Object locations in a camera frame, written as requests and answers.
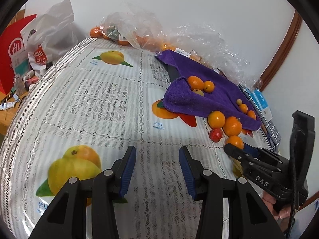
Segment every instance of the silver bolt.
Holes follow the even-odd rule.
[[[69,178],[69,183],[73,184],[73,183],[76,183],[78,179],[76,177],[71,177]]]
[[[211,171],[211,170],[204,170],[204,171],[203,171],[203,174],[204,174],[205,176],[210,176],[210,175],[212,174],[212,171]]]
[[[110,175],[113,174],[113,171],[112,171],[111,169],[107,169],[107,170],[105,170],[105,171],[103,172],[103,174],[104,174],[105,176],[110,176]]]
[[[244,177],[239,177],[238,182],[241,184],[245,184],[247,182],[247,180]]]

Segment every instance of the microfiber cloth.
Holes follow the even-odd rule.
[[[167,110],[204,118],[207,118],[212,111],[220,111],[226,118],[230,116],[239,118],[244,129],[260,128],[261,121],[257,114],[257,120],[254,120],[240,111],[236,104],[237,99],[241,99],[248,106],[248,110],[254,109],[234,83],[212,69],[171,50],[163,51],[157,58],[175,67],[181,75],[171,83],[164,95],[163,104]],[[187,82],[190,76],[197,76],[203,82],[212,81],[215,84],[214,91],[204,92],[204,97],[192,92]]]

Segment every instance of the wall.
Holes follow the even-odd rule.
[[[62,0],[29,0],[26,13],[44,13]],[[206,22],[216,27],[232,51],[245,57],[248,71],[260,75],[290,25],[294,9],[286,0],[71,0],[81,33],[118,11],[123,1],[153,11],[165,28]]]
[[[300,110],[316,118],[315,132],[319,135],[319,44],[310,29],[302,23],[296,41],[285,62],[263,94],[271,107],[273,121],[282,141],[280,152],[289,157],[292,114]],[[309,196],[319,191],[319,139],[307,175]]]

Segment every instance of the wooden table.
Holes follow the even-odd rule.
[[[23,98],[24,96],[26,96],[28,94],[28,92],[24,93],[21,98]],[[5,98],[5,94],[0,93],[0,101]],[[10,100],[8,100],[8,102],[12,102],[14,101],[14,98],[11,98]],[[10,108],[6,113],[6,118],[4,119],[4,111],[0,111],[0,134],[2,135],[6,135],[7,130],[13,120],[13,117],[15,116],[15,114],[17,113],[18,110],[18,106],[20,105],[20,102],[18,102],[14,108]]]

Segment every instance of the hand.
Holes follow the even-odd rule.
[[[278,220],[278,218],[284,219],[290,216],[291,206],[286,205],[279,211],[279,213],[277,213],[274,210],[274,204],[276,203],[276,199],[273,196],[271,196],[269,193],[267,193],[266,191],[264,191],[262,201],[266,204],[267,208],[272,213],[275,220]]]

